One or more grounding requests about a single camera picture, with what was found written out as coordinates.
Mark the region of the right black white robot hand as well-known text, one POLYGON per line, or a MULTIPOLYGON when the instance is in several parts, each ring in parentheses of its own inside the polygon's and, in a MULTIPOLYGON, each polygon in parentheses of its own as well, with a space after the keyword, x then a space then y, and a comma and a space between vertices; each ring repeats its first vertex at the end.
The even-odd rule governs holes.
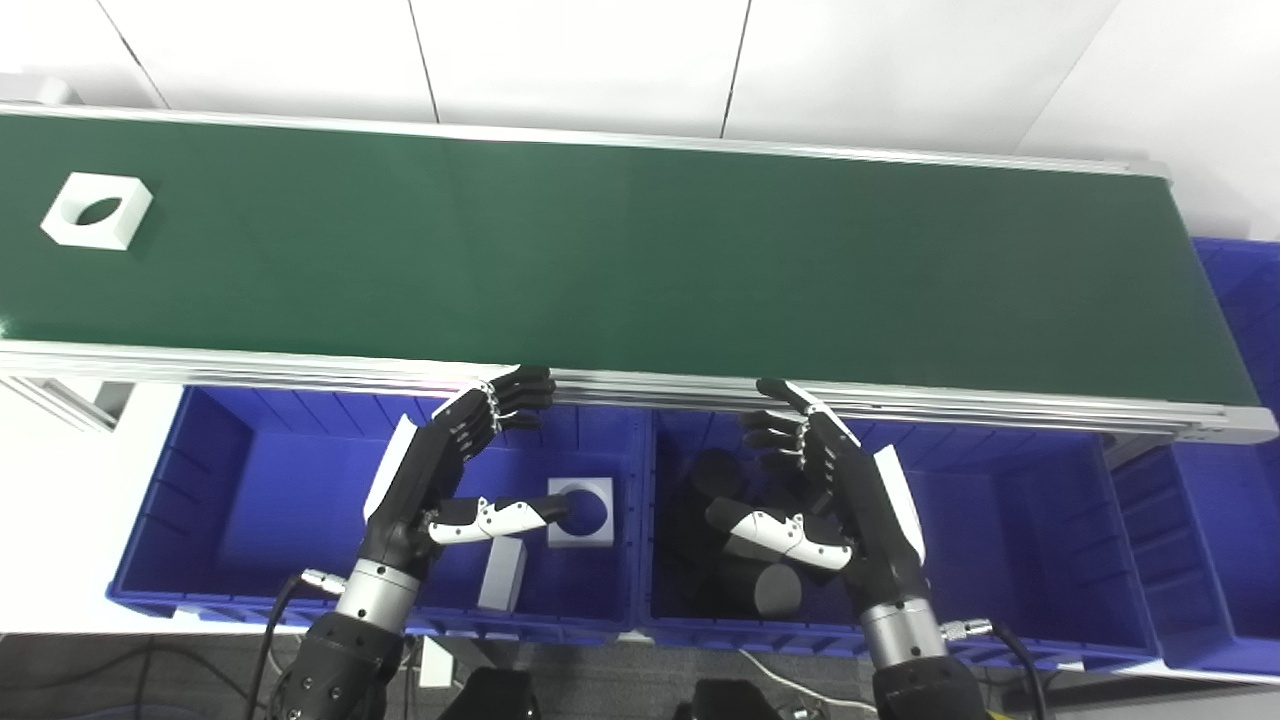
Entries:
POLYGON ((745 445, 760 450, 762 466, 800 496, 782 507, 717 498, 708 523, 838 577, 856 612, 928 598, 923 533, 891 447, 869 451, 833 409, 791 380, 760 378, 755 387, 794 413, 741 414, 745 445))

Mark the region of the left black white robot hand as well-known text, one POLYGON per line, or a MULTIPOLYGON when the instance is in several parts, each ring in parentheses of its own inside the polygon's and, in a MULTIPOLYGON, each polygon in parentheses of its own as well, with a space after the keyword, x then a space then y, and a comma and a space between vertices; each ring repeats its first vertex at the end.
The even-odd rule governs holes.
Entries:
POLYGON ((552 405, 556 382, 545 366, 518 365, 474 382, 415 425, 369 514, 356 568, 375 577, 398 573, 425 582, 452 544, 484 542, 550 527, 570 515, 562 495, 539 498, 460 497, 465 466, 506 430, 535 430, 552 405))

